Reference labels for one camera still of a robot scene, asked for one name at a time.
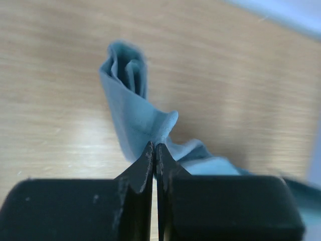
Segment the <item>blue-grey t shirt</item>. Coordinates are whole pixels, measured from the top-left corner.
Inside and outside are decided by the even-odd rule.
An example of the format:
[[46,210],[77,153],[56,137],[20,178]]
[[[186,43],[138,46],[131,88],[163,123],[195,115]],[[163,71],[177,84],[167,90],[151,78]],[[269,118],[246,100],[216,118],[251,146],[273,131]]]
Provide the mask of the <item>blue-grey t shirt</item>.
[[132,44],[115,41],[108,46],[99,69],[115,131],[125,158],[136,161],[146,144],[164,143],[174,160],[193,175],[248,175],[225,157],[212,155],[197,139],[175,144],[170,132],[179,114],[162,112],[147,100],[147,65]]

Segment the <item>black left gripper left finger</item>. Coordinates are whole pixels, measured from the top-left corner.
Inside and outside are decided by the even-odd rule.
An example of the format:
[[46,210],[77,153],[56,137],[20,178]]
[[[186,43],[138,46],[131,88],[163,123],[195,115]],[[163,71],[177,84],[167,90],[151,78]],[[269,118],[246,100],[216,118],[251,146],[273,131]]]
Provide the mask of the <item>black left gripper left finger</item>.
[[1,240],[149,240],[153,144],[114,179],[27,179],[1,207]]

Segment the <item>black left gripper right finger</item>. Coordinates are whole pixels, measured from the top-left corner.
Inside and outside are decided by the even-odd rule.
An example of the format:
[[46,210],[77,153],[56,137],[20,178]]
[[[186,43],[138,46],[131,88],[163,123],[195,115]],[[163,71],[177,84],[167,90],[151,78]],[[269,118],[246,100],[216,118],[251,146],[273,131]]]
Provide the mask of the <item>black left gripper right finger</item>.
[[166,145],[155,155],[159,240],[302,240],[286,183],[267,175],[192,175]]

